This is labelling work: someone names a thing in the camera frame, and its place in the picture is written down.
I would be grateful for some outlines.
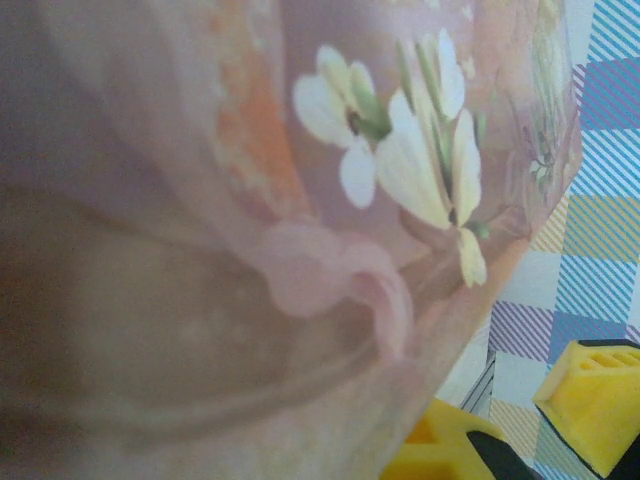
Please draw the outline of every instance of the white flower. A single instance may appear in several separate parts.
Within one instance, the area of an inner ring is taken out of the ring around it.
[[[468,80],[472,80],[476,77],[476,64],[473,61],[472,55],[469,55],[466,60],[463,60],[460,66]]]
[[[294,109],[309,133],[346,150],[340,164],[342,188],[354,206],[366,208],[375,193],[375,163],[368,142],[352,120],[364,116],[354,89],[375,94],[371,75],[362,63],[348,65],[340,52],[326,45],[318,50],[316,69],[316,75],[296,82]]]
[[[443,230],[456,228],[465,284],[483,284],[486,264],[476,235],[465,226],[481,196],[480,153],[473,119],[468,110],[461,110],[453,134],[447,189],[433,147],[433,106],[421,80],[412,82],[412,93],[415,113],[402,90],[391,99],[392,132],[376,152],[378,180],[391,198],[423,222]]]
[[[473,11],[471,10],[471,5],[465,5],[460,9],[460,12],[465,16],[467,20],[469,20],[470,22],[473,21]]]
[[[464,75],[456,59],[455,45],[443,28],[437,39],[427,36],[420,46],[429,66],[436,70],[433,80],[437,92],[431,92],[437,96],[436,106],[446,118],[452,120],[460,112],[465,98]]]

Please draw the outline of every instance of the black plastic part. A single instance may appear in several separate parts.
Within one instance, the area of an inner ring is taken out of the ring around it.
[[[549,424],[553,432],[556,434],[562,443],[564,443],[569,450],[582,462],[582,464],[589,469],[597,478],[601,480],[640,480],[640,435],[636,437],[631,446],[627,449],[620,461],[616,464],[615,468],[611,471],[608,477],[604,478],[598,475],[580,455],[576,453],[567,440],[560,435],[560,432],[556,429],[555,425],[549,421],[549,418],[544,414],[542,410],[538,408],[538,411],[542,415],[542,418]]]
[[[578,344],[582,345],[583,347],[631,347],[640,350],[640,345],[626,339],[578,340]]]
[[[496,480],[540,480],[506,442],[484,432],[468,432],[469,441]]]
[[[640,435],[627,449],[607,480],[640,480]]]

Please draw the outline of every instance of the yellow plastic block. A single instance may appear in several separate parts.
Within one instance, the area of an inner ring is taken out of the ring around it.
[[[434,399],[380,479],[494,480],[467,437],[471,431],[504,439],[495,425]]]
[[[571,342],[533,401],[576,454],[606,478],[640,435],[640,349],[594,344]]]

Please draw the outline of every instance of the blue striped pattern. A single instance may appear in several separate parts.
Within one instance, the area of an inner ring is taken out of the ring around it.
[[[573,81],[584,158],[568,192],[566,222],[557,230],[561,238],[554,243],[561,245],[562,261],[544,360],[549,370],[572,340],[627,338],[640,343],[640,326],[627,324],[631,309],[640,311],[632,307],[634,283],[640,281],[636,279],[640,255],[640,0],[595,0],[587,63],[574,66]],[[519,308],[494,307],[490,345],[514,355],[539,355],[544,351],[539,339],[546,337],[547,324],[541,328],[534,321],[523,323]],[[527,326],[540,329],[539,335],[527,331]],[[512,378],[496,376],[494,382],[504,389],[513,384]],[[518,425],[502,410],[493,413]],[[534,468],[547,480],[596,478],[544,421],[537,433]]]
[[[582,144],[572,194],[640,198],[640,130],[583,130]]]
[[[545,480],[587,480],[584,478],[574,477],[568,473],[564,473],[544,463],[535,462],[534,470],[543,476]]]
[[[640,2],[600,0],[594,5],[588,60],[601,62],[640,56]]]
[[[491,311],[489,349],[544,362],[549,356],[553,313],[510,302]]]
[[[555,434],[549,424],[541,420],[538,432],[535,469],[546,480],[575,478],[590,480],[595,478],[578,456]]]
[[[570,313],[555,312],[551,327],[548,362],[554,364],[573,340],[624,338],[627,326]]]
[[[626,324],[636,268],[634,263],[563,255],[556,310]]]
[[[640,58],[587,65],[582,128],[640,128]]]

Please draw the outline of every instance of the checkered tablecloth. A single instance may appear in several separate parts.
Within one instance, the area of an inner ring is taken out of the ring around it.
[[[582,480],[531,398],[570,340],[640,342],[640,1],[566,4],[583,166],[493,308],[490,419],[545,478]]]

